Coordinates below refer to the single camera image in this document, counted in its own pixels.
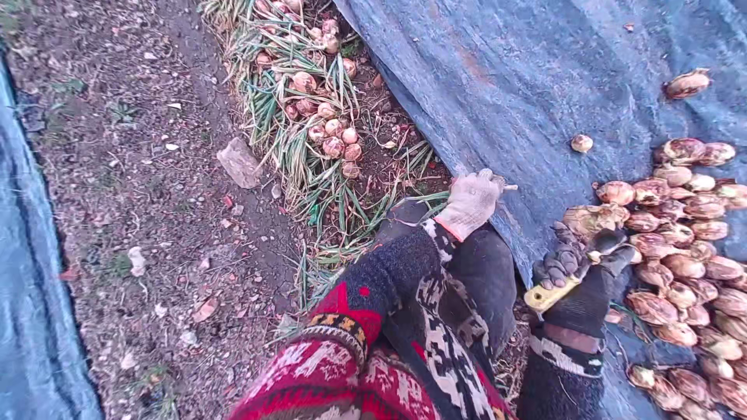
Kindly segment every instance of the person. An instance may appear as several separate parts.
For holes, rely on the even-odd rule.
[[[515,329],[513,260],[486,223],[503,187],[485,169],[460,176],[434,218],[419,223],[427,209],[413,202],[392,209],[376,246],[344,270],[231,419],[596,418],[604,316],[633,251],[588,268],[533,328],[514,414],[490,364]],[[588,266],[563,228],[534,267],[547,288]]]

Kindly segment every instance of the soil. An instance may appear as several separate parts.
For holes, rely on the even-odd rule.
[[[191,0],[0,0],[0,9],[10,12],[0,19],[7,62],[106,417],[225,417],[272,356],[264,343],[281,315],[297,311],[291,260],[305,232],[272,197],[271,170],[245,190],[215,158],[245,123],[220,46]],[[392,157],[423,138],[374,86],[365,47],[347,57],[371,116],[359,130],[356,189],[375,202],[403,170]],[[397,146],[380,146],[388,141]],[[403,194],[446,189],[437,158],[420,169]],[[133,247],[146,260],[138,277]],[[524,358],[522,337],[504,356]],[[498,368],[510,395],[518,368]]]

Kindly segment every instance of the blue tarp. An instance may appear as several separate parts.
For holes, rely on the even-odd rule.
[[[736,145],[729,164],[695,171],[747,182],[747,1],[335,3],[452,173],[490,167],[518,184],[492,223],[527,285],[554,245],[553,221],[597,203],[593,182],[650,176],[651,152],[669,138]],[[711,69],[712,86],[665,99],[662,84],[696,67]],[[595,140],[588,155],[568,145],[578,133]],[[722,255],[747,261],[747,211],[727,222]],[[612,331],[605,417],[665,418],[627,384],[616,338],[630,363],[692,363],[692,352]]]
[[[97,420],[44,180],[0,60],[0,418]]]

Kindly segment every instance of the work glove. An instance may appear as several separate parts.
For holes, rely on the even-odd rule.
[[[487,168],[460,176],[451,187],[446,207],[433,220],[463,242],[493,215],[505,186],[506,180]]]
[[[555,230],[560,244],[535,263],[533,281],[545,288],[561,287],[567,276],[575,274],[581,284],[543,314],[545,322],[603,339],[602,325],[616,289],[616,278],[636,251],[630,245],[622,245],[610,255],[602,256],[599,264],[592,265],[583,246],[572,234],[568,236],[570,231],[565,225],[558,222]]]

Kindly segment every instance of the white knit glove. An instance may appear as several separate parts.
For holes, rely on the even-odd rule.
[[[446,207],[433,220],[462,242],[493,215],[505,185],[502,176],[487,168],[460,176],[451,187]]]

